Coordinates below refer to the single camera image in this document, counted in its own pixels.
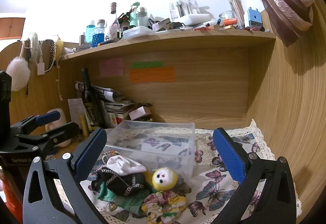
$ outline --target scrunchie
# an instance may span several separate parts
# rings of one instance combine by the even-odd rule
[[[148,224],[169,224],[176,220],[186,204],[184,196],[173,191],[160,191],[146,197],[141,210],[147,214]]]

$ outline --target wooden shelf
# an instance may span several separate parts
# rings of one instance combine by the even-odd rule
[[[72,58],[98,59],[118,57],[135,53],[162,52],[172,50],[254,47],[275,42],[275,34],[243,30],[211,30],[169,32],[137,37],[106,44],[77,53],[66,54],[61,60]]]

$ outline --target pink sticky note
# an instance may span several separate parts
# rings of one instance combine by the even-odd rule
[[[115,77],[123,76],[123,59],[122,57],[100,61],[100,76]]]

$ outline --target wooden cabinet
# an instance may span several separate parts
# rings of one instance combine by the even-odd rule
[[[0,18],[0,40],[20,39],[25,18]]]

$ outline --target handwritten note paper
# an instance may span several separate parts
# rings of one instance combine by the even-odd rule
[[[132,69],[148,69],[148,68],[162,68],[163,61],[147,61],[147,62],[134,62],[131,65]]]
[[[101,60],[100,66],[100,76],[101,77],[115,77],[123,76],[123,59],[122,57]]]
[[[81,128],[79,116],[85,115],[85,106],[82,99],[68,99],[71,121],[75,122]]]
[[[175,82],[175,68],[130,69],[130,82]]]

